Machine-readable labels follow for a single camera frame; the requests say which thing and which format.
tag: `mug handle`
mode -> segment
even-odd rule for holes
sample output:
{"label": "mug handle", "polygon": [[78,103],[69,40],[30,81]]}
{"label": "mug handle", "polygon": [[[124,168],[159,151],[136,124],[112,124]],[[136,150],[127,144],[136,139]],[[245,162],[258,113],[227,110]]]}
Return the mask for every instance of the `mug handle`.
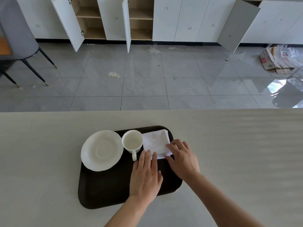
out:
{"label": "mug handle", "polygon": [[132,151],[132,157],[133,157],[133,161],[137,160],[137,153],[135,151]]}

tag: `white plate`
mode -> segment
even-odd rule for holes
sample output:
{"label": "white plate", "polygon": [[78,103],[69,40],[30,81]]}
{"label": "white plate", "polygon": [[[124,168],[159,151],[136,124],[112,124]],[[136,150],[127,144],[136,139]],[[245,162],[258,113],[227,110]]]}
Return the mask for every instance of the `white plate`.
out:
{"label": "white plate", "polygon": [[110,130],[91,135],[81,149],[81,160],[86,168],[103,171],[114,166],[123,153],[122,138]]}

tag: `gray tile floor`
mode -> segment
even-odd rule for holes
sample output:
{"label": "gray tile floor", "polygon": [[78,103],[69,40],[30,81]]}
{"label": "gray tile floor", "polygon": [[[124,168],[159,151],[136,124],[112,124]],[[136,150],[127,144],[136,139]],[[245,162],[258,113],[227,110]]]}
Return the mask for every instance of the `gray tile floor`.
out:
{"label": "gray tile floor", "polygon": [[132,45],[130,53],[126,45],[84,44],[77,53],[70,44],[41,47],[58,69],[40,53],[28,62],[50,86],[17,61],[8,74],[22,88],[0,78],[0,112],[303,107],[303,78],[265,71],[263,48],[239,47],[240,60],[223,47],[157,46],[161,53],[147,45]]}

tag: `crushed cardboard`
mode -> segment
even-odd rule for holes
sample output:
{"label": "crushed cardboard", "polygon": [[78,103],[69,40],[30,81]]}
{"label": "crushed cardboard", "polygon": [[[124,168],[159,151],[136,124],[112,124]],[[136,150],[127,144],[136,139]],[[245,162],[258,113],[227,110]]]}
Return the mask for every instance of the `crushed cardboard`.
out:
{"label": "crushed cardboard", "polygon": [[265,70],[277,74],[290,74],[294,68],[303,66],[303,61],[290,57],[282,51],[281,46],[268,47],[260,55],[260,60]]}

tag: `gray chair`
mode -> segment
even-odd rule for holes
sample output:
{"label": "gray chair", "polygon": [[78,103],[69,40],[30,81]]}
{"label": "gray chair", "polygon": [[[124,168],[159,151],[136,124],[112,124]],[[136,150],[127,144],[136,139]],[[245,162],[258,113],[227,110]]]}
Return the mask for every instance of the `gray chair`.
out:
{"label": "gray chair", "polygon": [[[36,74],[47,86],[49,84],[39,75],[38,72],[27,62],[27,58],[34,56],[40,51],[52,65],[57,66],[39,47],[34,35],[32,34],[22,10],[17,0],[0,0],[0,28],[11,48],[11,55],[0,55],[0,60],[22,61],[33,73]],[[20,87],[5,71],[3,73],[17,87]]]}

